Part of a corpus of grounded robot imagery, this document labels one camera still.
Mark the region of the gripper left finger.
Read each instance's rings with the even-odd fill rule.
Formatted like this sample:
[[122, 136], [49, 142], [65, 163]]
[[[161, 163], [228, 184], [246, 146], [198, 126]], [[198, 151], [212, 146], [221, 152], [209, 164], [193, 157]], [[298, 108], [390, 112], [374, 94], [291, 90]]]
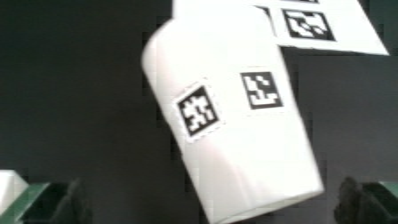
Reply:
[[33, 183], [0, 214], [0, 224], [92, 224], [83, 183]]

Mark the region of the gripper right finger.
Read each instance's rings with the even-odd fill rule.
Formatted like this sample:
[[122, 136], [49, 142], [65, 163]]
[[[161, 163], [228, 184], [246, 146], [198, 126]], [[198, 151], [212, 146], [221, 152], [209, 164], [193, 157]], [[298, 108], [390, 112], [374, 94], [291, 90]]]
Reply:
[[398, 181], [358, 182], [346, 177], [337, 199], [337, 224], [398, 224]]

